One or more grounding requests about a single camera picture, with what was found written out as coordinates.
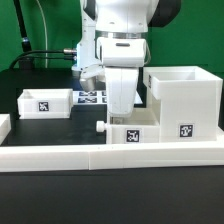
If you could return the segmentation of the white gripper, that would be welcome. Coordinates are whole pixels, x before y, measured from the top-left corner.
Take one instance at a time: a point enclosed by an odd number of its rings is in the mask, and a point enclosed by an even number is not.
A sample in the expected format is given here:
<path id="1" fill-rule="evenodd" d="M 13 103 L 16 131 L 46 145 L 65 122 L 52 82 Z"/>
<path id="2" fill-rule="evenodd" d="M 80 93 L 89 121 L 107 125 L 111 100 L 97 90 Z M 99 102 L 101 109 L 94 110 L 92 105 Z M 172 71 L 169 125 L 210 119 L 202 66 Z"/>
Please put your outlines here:
<path id="1" fill-rule="evenodd" d="M 145 39 L 97 39 L 97 57 L 104 67 L 107 110 L 111 117 L 132 114 L 139 69 L 144 66 L 145 56 Z"/>

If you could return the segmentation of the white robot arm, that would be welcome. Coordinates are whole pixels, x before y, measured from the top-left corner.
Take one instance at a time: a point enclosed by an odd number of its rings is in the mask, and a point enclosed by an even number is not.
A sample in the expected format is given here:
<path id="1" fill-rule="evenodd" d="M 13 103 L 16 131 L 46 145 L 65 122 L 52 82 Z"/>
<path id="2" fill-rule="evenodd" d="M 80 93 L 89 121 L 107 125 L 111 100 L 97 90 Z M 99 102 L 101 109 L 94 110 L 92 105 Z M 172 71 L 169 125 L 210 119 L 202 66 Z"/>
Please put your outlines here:
<path id="1" fill-rule="evenodd" d="M 164 27 L 179 13 L 181 0 L 80 0 L 82 38 L 72 70 L 84 91 L 106 83 L 112 118 L 132 114 L 139 70 L 151 60 L 150 27 Z"/>

